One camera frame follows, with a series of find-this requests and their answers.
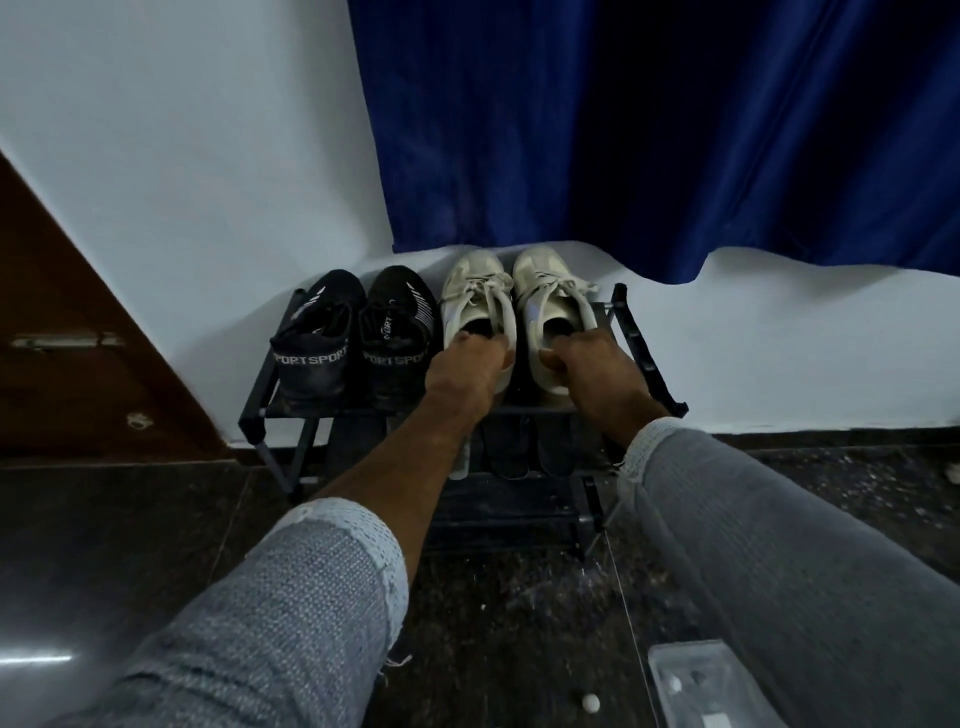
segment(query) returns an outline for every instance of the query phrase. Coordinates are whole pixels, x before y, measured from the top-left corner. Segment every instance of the person's left hand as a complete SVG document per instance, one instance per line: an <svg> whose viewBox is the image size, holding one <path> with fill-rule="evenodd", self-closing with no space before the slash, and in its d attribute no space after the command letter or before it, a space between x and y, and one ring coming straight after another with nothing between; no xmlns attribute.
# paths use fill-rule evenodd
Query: person's left hand
<svg viewBox="0 0 960 728"><path fill-rule="evenodd" d="M461 331L430 362L426 395L452 406L473 427L493 407L500 371L509 367L513 358L514 352L507 349L507 337L503 334L488 339Z"/></svg>

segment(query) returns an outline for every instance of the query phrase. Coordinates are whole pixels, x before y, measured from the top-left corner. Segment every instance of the white wall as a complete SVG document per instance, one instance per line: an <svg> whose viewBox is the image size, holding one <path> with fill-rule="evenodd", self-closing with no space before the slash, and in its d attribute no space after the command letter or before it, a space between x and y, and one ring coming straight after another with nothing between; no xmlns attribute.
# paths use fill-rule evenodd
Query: white wall
<svg viewBox="0 0 960 728"><path fill-rule="evenodd" d="M5 0L0 147L230 441L295 287L456 255L390 254L346 0ZM725 250L670 287L564 248L707 429L958 421L960 279Z"/></svg>

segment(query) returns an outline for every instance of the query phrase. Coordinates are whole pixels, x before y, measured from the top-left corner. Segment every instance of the black sport shoe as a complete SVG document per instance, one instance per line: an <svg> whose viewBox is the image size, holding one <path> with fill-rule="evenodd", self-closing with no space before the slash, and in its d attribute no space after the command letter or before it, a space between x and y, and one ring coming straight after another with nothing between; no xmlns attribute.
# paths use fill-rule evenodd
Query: black sport shoe
<svg viewBox="0 0 960 728"><path fill-rule="evenodd" d="M306 292L305 303L270 340L288 400L346 403L358 383L359 362L351 359L366 299L363 284L347 271L330 271Z"/></svg>
<svg viewBox="0 0 960 728"><path fill-rule="evenodd" d="M426 283L403 265L384 268L360 313L370 404L397 412L423 394L430 358L440 347L440 311Z"/></svg>

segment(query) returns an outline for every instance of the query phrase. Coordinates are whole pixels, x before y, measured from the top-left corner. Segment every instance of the black shoe rack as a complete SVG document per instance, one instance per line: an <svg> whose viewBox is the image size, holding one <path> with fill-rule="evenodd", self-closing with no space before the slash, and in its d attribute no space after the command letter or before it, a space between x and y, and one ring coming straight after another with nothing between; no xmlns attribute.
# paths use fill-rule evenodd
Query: black shoe rack
<svg viewBox="0 0 960 728"><path fill-rule="evenodd" d="M303 303L294 292L281 321ZM616 321L650 393L675 417L687 412L674 401L643 335L627 306L627 287L618 283L612 299L594 303L597 322L613 333ZM524 353L517 359L504 403L476 428L470 440L469 475L447 480L427 535L424 552L476 553L560 547L583 558L613 514L604 508L597 483L608 478L623 450L570 410L539 406ZM366 406L331 409L321 401L290 402L276 387L277 371L268 352L247 398L240 429L263 459L292 504L304 491L322 486L359 462L405 413ZM314 446L320 420L332 425L325 446ZM292 452L276 452L265 442L266 421L303 420Z"/></svg>

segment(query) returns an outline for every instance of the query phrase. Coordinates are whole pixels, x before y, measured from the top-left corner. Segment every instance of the brown wooden door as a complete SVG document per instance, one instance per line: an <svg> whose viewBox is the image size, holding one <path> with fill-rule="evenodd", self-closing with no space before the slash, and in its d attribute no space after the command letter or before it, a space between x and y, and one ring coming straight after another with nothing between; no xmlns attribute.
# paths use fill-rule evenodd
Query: brown wooden door
<svg viewBox="0 0 960 728"><path fill-rule="evenodd" d="M224 453L200 406L0 159L0 461Z"/></svg>

